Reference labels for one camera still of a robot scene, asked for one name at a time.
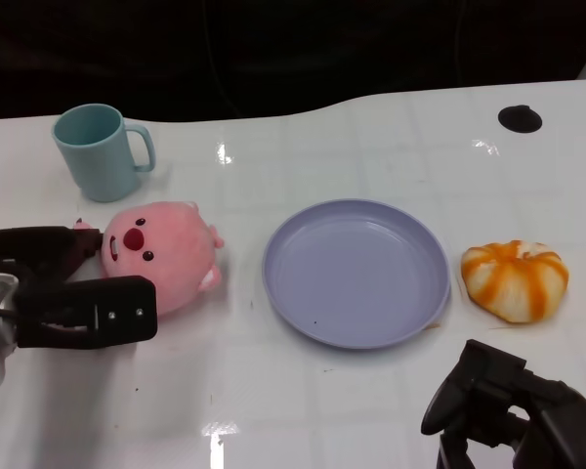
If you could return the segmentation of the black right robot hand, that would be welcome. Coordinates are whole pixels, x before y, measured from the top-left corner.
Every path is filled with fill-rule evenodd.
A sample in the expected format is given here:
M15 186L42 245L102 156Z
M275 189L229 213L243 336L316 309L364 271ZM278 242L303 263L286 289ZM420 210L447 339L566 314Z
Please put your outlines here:
M470 468L468 443L509 447L515 468L586 469L586 399L526 361L470 339L421 423L439 436L437 466Z

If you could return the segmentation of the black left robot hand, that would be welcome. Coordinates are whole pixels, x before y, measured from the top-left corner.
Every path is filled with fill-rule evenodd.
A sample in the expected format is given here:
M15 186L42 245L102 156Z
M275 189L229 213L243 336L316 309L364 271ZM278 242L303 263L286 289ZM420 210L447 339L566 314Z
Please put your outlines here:
M102 250L97 229L0 230L0 334L20 348L93 350L157 332L156 295L144 277L71 280Z

